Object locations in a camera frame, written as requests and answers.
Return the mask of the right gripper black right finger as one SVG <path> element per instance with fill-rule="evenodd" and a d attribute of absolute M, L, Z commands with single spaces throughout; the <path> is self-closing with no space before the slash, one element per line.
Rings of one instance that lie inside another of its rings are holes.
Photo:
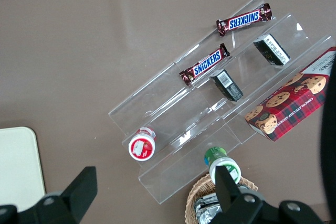
<path fill-rule="evenodd" d="M 240 191 L 225 166 L 216 166 L 215 187 L 222 212 L 227 212 Z"/>

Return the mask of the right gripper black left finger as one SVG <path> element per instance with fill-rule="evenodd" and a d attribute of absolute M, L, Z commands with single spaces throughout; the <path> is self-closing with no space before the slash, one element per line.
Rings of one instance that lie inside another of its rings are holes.
<path fill-rule="evenodd" d="M 80 223 L 98 192 L 95 166 L 85 167 L 62 192 L 64 201 L 76 223 Z"/>

